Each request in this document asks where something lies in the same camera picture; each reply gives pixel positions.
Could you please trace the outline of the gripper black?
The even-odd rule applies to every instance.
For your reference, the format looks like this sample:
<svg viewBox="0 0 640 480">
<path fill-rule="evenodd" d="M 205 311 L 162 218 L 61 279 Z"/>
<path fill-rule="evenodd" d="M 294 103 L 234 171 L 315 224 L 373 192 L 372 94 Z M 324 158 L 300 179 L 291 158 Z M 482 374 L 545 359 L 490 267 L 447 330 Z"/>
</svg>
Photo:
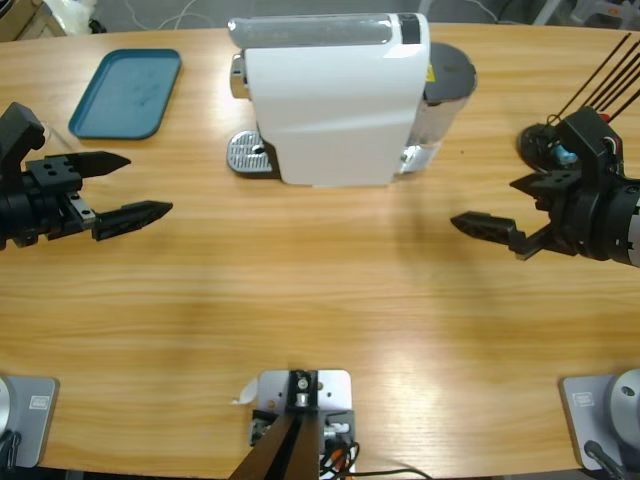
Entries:
<svg viewBox="0 0 640 480">
<path fill-rule="evenodd" d="M 80 197 L 85 178 L 108 175 L 131 161 L 106 152 L 45 156 L 26 163 L 13 179 L 1 180 L 1 249 L 19 248 L 74 235 L 92 228 L 92 238 L 107 240 L 140 230 L 172 208 L 170 202 L 142 201 L 109 212 L 95 212 Z"/>
<path fill-rule="evenodd" d="M 510 218 L 467 211 L 450 219 L 467 236 L 506 246 L 520 260 L 541 250 L 597 261 L 639 259 L 639 182 L 616 173 L 589 179 L 579 171 L 552 170 L 514 180 L 510 186 L 548 214 L 527 236 Z"/>
</svg>

